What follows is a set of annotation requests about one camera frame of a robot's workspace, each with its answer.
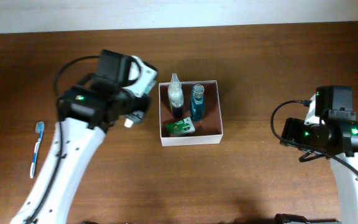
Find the teal mouthwash bottle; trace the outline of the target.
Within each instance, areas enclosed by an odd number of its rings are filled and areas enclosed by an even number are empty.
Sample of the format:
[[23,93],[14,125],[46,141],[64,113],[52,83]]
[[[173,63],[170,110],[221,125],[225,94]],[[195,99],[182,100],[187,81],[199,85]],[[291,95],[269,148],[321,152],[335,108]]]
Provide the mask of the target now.
[[203,117],[204,113],[204,86],[196,84],[191,92],[191,119],[193,121],[199,121]]

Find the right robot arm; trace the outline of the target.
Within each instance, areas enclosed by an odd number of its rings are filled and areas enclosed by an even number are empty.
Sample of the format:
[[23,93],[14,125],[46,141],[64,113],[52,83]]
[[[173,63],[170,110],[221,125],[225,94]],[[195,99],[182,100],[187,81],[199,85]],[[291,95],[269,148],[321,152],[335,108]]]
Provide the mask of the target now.
[[341,208],[341,223],[358,223],[358,120],[352,88],[321,86],[308,100],[305,119],[287,118],[280,144],[304,154],[300,162],[325,158],[333,172]]

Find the green white toothpaste tube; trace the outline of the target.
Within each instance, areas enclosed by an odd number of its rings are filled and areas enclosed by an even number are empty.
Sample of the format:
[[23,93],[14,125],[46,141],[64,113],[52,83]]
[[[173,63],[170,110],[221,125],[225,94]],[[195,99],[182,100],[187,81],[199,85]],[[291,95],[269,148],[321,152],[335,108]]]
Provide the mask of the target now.
[[125,115],[125,122],[124,126],[126,128],[131,128],[135,124],[140,124],[142,120],[144,119],[145,113],[143,111],[134,111],[131,114]]

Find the green soap packet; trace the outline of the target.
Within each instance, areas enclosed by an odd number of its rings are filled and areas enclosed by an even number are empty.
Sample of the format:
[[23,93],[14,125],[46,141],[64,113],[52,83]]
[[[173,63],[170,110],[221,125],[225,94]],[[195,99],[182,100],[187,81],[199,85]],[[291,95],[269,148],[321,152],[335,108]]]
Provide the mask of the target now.
[[183,118],[166,125],[167,132],[170,136],[180,137],[187,134],[193,134],[196,129],[190,117]]

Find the clear bottle with purple liquid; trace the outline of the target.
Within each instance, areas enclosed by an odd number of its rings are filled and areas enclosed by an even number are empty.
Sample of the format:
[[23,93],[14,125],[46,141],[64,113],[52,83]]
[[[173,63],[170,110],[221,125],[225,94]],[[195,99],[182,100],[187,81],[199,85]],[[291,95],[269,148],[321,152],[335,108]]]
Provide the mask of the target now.
[[173,117],[181,118],[183,116],[184,96],[181,82],[176,73],[172,74],[172,79],[168,86],[168,99]]

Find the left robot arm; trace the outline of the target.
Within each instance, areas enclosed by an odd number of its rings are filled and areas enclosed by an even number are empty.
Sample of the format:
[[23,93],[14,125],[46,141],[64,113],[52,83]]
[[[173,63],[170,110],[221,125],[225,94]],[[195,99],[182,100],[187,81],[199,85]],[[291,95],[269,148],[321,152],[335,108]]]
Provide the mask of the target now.
[[57,122],[40,174],[12,223],[66,223],[83,174],[108,130],[145,118],[158,70],[135,55],[102,50],[96,71],[56,99]]

